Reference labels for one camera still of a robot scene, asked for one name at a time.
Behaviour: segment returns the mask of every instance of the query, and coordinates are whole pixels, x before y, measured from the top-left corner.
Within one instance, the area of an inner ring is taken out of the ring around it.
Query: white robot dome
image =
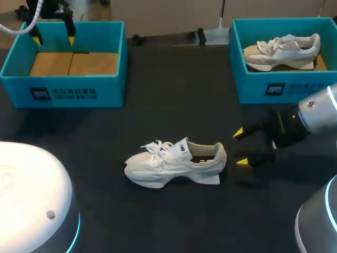
[[[65,220],[72,197],[69,175],[52,154],[0,142],[0,252],[32,252],[47,242]]]

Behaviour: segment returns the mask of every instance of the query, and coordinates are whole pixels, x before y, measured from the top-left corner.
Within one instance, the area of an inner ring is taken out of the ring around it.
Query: black table surface
[[[67,169],[84,252],[299,252],[296,213],[337,174],[331,133],[280,150],[265,167],[267,185],[237,184],[233,156],[263,140],[232,136],[274,106],[239,105],[227,46],[130,48],[121,109],[16,110],[2,88],[0,98],[1,139],[41,147]],[[184,137],[223,143],[220,185],[176,179],[154,190],[128,181],[124,161],[141,145]]]

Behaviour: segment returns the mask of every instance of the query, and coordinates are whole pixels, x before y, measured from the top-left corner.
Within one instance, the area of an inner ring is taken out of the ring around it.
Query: shoe sole
[[[199,174],[179,174],[170,178],[159,178],[159,179],[154,179],[151,180],[151,182],[139,182],[136,181],[134,179],[129,178],[132,182],[140,185],[140,186],[144,186],[144,187],[148,187],[148,188],[153,188],[153,189],[160,189],[163,188],[168,182],[170,182],[173,178],[176,177],[187,177],[189,179],[191,179],[192,181],[196,182],[196,183],[201,183],[201,184],[220,184],[220,178],[219,178],[219,173],[222,170],[217,170],[216,173],[212,172],[212,173],[199,173]]]
[[[274,64],[274,65],[258,65],[258,64],[253,64],[246,62],[246,64],[256,70],[268,72],[271,71],[273,68],[279,65],[287,65],[289,67],[292,67],[294,69],[298,70],[313,70],[314,69],[314,62],[312,60],[307,60],[307,61],[288,61],[288,62],[283,62],[280,64]]]

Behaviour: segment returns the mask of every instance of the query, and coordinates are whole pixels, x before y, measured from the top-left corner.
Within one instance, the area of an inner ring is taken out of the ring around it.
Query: teal box
[[[321,37],[321,55],[328,71],[248,72],[242,50],[257,41],[288,34]],[[234,20],[230,61],[241,104],[297,103],[337,82],[337,26],[331,18],[262,18]]]
[[[123,22],[78,22],[70,46],[63,22],[38,23],[43,45],[17,36],[0,72],[16,108],[122,107],[127,75],[127,42]],[[115,75],[29,76],[38,52],[118,53]]]

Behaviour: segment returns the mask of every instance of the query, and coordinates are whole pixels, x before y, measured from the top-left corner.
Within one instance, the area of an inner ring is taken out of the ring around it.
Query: sneaker
[[[320,36],[295,37],[291,34],[275,38],[268,43],[258,41],[246,47],[243,56],[246,64],[260,71],[270,71],[278,65],[300,70],[314,69],[314,60],[321,47]]]
[[[133,182],[149,188],[162,188],[171,179],[188,177],[203,184],[220,184],[227,154],[221,143],[198,145],[187,138],[173,145],[157,141],[142,146],[147,152],[129,158],[124,170]]]

